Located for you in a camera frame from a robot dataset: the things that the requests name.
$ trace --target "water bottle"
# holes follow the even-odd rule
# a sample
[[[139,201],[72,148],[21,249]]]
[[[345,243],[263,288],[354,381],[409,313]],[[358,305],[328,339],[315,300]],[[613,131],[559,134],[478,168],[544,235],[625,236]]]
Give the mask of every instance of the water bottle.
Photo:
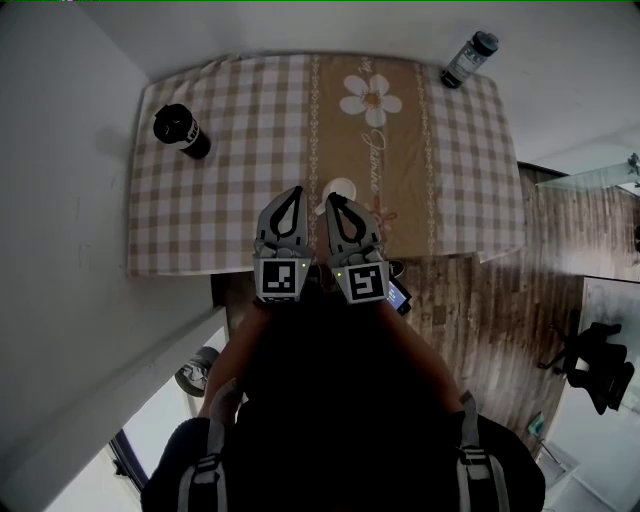
[[[458,55],[444,68],[440,80],[447,87],[457,89],[496,51],[498,51],[496,36],[476,32],[471,41],[467,41]]]

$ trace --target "table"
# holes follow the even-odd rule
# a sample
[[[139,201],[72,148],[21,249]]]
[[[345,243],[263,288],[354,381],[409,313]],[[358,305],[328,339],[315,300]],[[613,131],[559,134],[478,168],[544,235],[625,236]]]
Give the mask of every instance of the table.
[[[183,103],[212,140],[195,161],[153,135]],[[302,184],[310,244],[326,252],[324,185],[343,176],[387,256],[504,253],[524,245],[513,143],[495,84],[461,89],[435,66],[348,55],[225,58],[144,92],[130,194],[131,275],[252,268],[260,211]]]

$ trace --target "white flower print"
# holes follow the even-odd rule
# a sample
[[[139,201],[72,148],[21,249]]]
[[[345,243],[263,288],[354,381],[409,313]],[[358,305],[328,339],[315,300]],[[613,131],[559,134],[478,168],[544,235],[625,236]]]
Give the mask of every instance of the white flower print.
[[[369,85],[356,75],[344,79],[344,86],[355,96],[347,96],[340,100],[340,108],[345,114],[364,115],[369,126],[379,128],[387,122],[389,112],[396,114],[402,109],[402,102],[397,96],[387,95],[389,81],[382,75],[373,75]]]

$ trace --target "person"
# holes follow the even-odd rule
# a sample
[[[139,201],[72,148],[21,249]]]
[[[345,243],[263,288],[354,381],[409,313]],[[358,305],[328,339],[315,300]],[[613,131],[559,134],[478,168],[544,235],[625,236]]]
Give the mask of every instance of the person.
[[[348,306],[307,284],[298,303],[248,308],[198,418],[176,429],[143,489],[144,512],[177,510],[229,382],[247,397],[221,452],[230,511],[459,510],[465,413],[445,362],[387,301]],[[544,479],[524,444],[482,416],[478,431],[502,465],[510,509],[540,511]],[[188,509],[215,510],[207,499]]]

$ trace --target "phone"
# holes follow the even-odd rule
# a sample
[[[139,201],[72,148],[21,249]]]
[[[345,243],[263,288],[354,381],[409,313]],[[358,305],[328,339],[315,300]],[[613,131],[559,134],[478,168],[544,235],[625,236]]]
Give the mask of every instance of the phone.
[[[410,299],[411,294],[406,288],[393,276],[389,276],[389,296],[387,300],[400,315],[404,316],[411,310],[411,304],[409,304]]]

